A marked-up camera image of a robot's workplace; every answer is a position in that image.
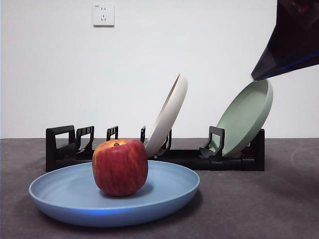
electrical outlet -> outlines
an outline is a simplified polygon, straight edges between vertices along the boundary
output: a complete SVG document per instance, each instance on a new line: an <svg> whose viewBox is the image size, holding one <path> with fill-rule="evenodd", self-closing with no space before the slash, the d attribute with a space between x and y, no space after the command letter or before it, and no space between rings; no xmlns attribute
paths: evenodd
<svg viewBox="0 0 319 239"><path fill-rule="evenodd" d="M93 25L94 26L114 26L114 4L94 4L93 5Z"/></svg>

table surface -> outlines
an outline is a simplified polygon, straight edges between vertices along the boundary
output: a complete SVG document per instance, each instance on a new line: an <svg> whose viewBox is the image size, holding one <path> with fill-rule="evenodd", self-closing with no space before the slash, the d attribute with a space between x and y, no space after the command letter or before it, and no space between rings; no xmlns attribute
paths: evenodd
<svg viewBox="0 0 319 239"><path fill-rule="evenodd" d="M173 139L172 147L204 142ZM45 139L2 139L0 238L319 238L319 139L265 144L265 172L197 171L198 192L178 212L142 225L97 229L56 221L35 207L28 187L45 173Z"/></svg>

green plate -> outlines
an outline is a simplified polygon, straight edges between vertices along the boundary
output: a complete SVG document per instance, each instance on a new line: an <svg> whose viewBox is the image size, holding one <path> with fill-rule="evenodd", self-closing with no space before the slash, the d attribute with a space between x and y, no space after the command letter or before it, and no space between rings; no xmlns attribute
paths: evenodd
<svg viewBox="0 0 319 239"><path fill-rule="evenodd" d="M217 127L225 129L223 157L237 157L258 134L273 103L273 88L265 79L250 83L229 105ZM219 146L219 137L213 136L210 150Z"/></svg>

red apple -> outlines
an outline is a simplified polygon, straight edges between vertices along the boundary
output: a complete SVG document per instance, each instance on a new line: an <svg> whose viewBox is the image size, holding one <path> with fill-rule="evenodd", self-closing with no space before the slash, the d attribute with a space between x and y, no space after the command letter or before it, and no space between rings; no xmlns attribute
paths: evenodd
<svg viewBox="0 0 319 239"><path fill-rule="evenodd" d="M112 196L127 196L139 190L148 176L148 159L141 141L114 139L101 143L93 153L96 185Z"/></svg>

dish rack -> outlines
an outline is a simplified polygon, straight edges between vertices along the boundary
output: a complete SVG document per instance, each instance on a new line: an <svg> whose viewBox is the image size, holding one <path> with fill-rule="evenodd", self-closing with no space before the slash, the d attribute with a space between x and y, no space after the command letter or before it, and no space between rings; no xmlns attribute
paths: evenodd
<svg viewBox="0 0 319 239"><path fill-rule="evenodd" d="M146 127L141 129L141 142L145 141ZM210 126L207 143L199 149L171 149L171 130L157 154L149 160L170 162L185 166L193 170L241 170L265 171L265 131L261 129L255 138L246 146L236 158L222 156L225 144L225 130ZM68 133L68 144L57 147L55 137ZM106 141L115 136L118 139L119 127L107 129ZM90 140L84 148L81 147L81 137L90 135ZM209 149L213 135L220 138L219 147L215 152ZM46 164L45 171L92 161L94 140L94 126L74 129L73 125L46 129Z"/></svg>

